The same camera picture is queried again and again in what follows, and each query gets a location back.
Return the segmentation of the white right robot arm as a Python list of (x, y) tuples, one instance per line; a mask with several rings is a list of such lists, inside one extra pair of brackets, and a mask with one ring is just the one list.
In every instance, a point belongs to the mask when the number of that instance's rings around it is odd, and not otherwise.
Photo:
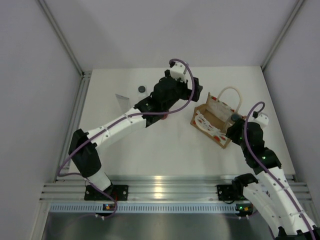
[(303, 210), (276, 154), (265, 147), (261, 126), (238, 119), (228, 128), (226, 136), (241, 147), (247, 165), (253, 170), (232, 180), (233, 194), (253, 204), (274, 239), (318, 240), (320, 228)]

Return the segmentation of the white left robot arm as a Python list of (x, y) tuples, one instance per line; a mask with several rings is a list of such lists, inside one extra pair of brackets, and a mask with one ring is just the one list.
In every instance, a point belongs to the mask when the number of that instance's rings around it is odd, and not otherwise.
[(80, 175), (96, 187), (98, 197), (107, 200), (113, 194), (113, 183), (103, 170), (98, 148), (109, 146), (136, 130), (155, 124), (179, 100), (197, 102), (203, 86), (196, 77), (191, 82), (192, 88), (189, 89), (185, 75), (173, 76), (172, 71), (166, 70), (150, 95), (121, 117), (96, 129), (78, 129), (73, 133), (68, 154)]

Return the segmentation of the white bottle dark cap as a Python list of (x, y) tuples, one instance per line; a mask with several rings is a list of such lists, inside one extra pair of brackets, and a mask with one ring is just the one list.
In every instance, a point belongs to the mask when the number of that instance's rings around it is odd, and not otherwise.
[(145, 85), (140, 85), (137, 90), (138, 100), (141, 101), (148, 97), (147, 87)]

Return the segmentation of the clear bottle grey cap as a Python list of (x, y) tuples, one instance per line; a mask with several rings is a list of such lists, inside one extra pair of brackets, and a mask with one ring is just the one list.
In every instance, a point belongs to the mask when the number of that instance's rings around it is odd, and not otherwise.
[(227, 121), (225, 123), (227, 125), (232, 126), (237, 120), (242, 120), (242, 119), (243, 119), (243, 116), (241, 116), (238, 113), (233, 113), (228, 117), (228, 119), (227, 119)]

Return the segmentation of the canvas watermelon print bag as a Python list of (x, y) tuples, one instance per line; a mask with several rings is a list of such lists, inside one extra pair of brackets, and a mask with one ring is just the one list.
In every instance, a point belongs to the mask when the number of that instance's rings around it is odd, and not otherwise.
[[(238, 95), (239, 100), (236, 108), (230, 107), (221, 100), (223, 93), (229, 89), (234, 90)], [(226, 121), (233, 113), (239, 114), (242, 102), (242, 94), (234, 86), (227, 86), (223, 88), (218, 96), (208, 93), (206, 103), (194, 108), (190, 124), (213, 140), (222, 149), (225, 149), (231, 142), (231, 140), (226, 137), (227, 129), (232, 126), (227, 125)]]

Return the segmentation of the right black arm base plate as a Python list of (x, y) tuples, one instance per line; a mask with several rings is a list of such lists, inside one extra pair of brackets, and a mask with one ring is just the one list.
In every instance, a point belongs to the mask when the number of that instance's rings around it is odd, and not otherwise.
[(245, 198), (236, 193), (231, 184), (219, 184), (216, 186), (218, 200), (226, 204), (233, 204), (235, 201), (242, 201)]

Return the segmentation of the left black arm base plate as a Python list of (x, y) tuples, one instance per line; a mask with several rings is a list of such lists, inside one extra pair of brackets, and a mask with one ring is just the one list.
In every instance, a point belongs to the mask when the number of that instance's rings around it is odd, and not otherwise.
[[(112, 185), (104, 190), (106, 194), (112, 197), (115, 201), (128, 200), (128, 185)], [(110, 201), (110, 198), (96, 190), (92, 185), (87, 185), (84, 193), (85, 201)]]

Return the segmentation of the silver tube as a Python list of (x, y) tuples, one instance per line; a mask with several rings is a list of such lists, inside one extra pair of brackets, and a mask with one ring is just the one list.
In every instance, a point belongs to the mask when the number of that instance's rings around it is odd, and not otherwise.
[(120, 106), (121, 111), (125, 114), (127, 111), (130, 110), (131, 104), (130, 104), (130, 98), (120, 95), (120, 94), (115, 94), (115, 97), (117, 99), (117, 102)]

